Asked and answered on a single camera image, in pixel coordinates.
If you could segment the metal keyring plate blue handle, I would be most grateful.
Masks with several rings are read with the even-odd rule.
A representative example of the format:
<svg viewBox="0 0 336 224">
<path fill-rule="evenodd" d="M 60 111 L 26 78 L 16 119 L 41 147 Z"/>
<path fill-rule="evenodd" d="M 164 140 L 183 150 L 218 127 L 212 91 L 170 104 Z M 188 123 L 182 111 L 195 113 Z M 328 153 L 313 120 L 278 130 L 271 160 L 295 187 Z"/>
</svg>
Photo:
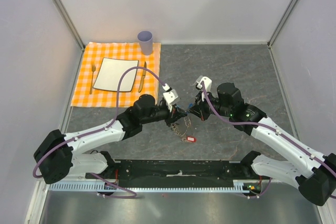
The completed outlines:
<svg viewBox="0 0 336 224">
<path fill-rule="evenodd" d="M 187 142 L 188 132 L 191 127 L 191 119 L 189 113 L 186 112 L 186 116 L 178 119 L 176 122 L 170 125 L 170 129 L 176 136 L 182 141 Z"/>
</svg>

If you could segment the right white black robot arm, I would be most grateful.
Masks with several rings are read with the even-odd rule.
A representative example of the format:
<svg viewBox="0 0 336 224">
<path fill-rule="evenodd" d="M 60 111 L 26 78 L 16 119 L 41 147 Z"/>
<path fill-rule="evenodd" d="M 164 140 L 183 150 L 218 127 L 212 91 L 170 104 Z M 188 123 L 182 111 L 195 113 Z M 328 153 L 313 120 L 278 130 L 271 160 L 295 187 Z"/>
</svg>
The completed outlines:
<svg viewBox="0 0 336 224">
<path fill-rule="evenodd" d="M 278 161 L 252 151 L 244 157 L 241 174 L 248 179 L 266 176 L 286 183 L 305 199 L 323 206 L 335 198 L 335 154 L 326 155 L 302 143 L 283 130 L 261 109 L 246 103 L 233 83 L 217 87 L 217 96 L 210 93 L 211 79 L 200 77 L 195 82 L 199 90 L 190 112 L 205 121 L 211 114 L 235 129 L 260 140 L 285 158 Z"/>
</svg>

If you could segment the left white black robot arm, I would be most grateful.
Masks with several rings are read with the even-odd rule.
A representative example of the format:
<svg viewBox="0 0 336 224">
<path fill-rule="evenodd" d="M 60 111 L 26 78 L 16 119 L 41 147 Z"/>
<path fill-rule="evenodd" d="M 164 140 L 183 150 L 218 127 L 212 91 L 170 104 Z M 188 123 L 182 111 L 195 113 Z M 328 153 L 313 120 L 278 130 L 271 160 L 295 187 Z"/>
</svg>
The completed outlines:
<svg viewBox="0 0 336 224">
<path fill-rule="evenodd" d="M 102 154 L 90 158 L 87 151 L 131 138 L 139 134 L 145 124 L 164 121 L 171 126 L 186 115 L 186 111 L 177 105 L 167 104 L 164 99 L 156 104 L 153 96 L 145 94 L 133 106 L 104 124 L 74 133 L 63 134 L 59 129 L 53 130 L 33 154 L 36 161 L 33 171 L 40 171 L 40 175 L 33 176 L 42 178 L 46 184 L 59 182 L 75 173 L 96 173 L 111 178 L 115 165 Z"/>
</svg>

